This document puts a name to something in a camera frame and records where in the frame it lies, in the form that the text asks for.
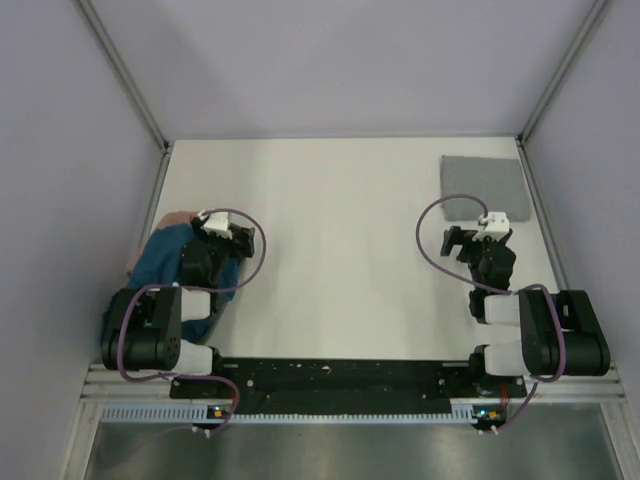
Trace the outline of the blue t shirt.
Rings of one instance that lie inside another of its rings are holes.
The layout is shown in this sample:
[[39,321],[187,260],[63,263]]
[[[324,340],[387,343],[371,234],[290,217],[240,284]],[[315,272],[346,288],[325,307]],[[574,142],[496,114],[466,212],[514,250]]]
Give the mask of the blue t shirt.
[[[140,257],[134,262],[127,287],[140,288],[148,284],[169,285],[175,282],[194,286],[195,283],[183,282],[181,277],[181,252],[183,247],[196,239],[193,228],[188,224],[178,224],[156,229],[149,237]],[[235,287],[240,271],[239,260],[229,259],[222,271],[220,287]],[[109,316],[114,306],[114,295],[103,314],[101,340],[105,335]],[[217,322],[216,315],[207,318],[186,321],[182,324],[182,339],[192,343],[205,340]]]

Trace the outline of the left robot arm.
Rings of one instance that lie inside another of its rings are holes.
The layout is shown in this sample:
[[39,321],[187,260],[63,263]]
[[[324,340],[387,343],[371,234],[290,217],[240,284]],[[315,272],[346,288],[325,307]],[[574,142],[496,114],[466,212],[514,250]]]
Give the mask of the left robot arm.
[[253,228],[231,224],[229,237],[200,227],[178,224],[156,230],[129,275],[127,285],[111,299],[103,317],[101,357],[116,370],[124,315],[135,303],[123,345],[127,370],[177,371],[191,344],[212,333],[235,296],[240,270],[253,257]]

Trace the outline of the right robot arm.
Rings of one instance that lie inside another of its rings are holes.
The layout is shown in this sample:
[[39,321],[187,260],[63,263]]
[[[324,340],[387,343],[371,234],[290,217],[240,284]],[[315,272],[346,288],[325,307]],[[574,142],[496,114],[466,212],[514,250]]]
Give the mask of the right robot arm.
[[487,396],[506,376],[550,378],[560,367],[568,376],[605,375],[611,355],[588,294],[561,290],[546,295],[540,288],[502,294],[510,287],[516,254],[506,239],[476,240],[477,234],[451,227],[443,234],[440,255],[460,249],[456,260],[467,265],[474,282],[471,316],[480,324],[514,327],[520,338],[477,347],[474,357],[481,361],[466,372],[469,388]]

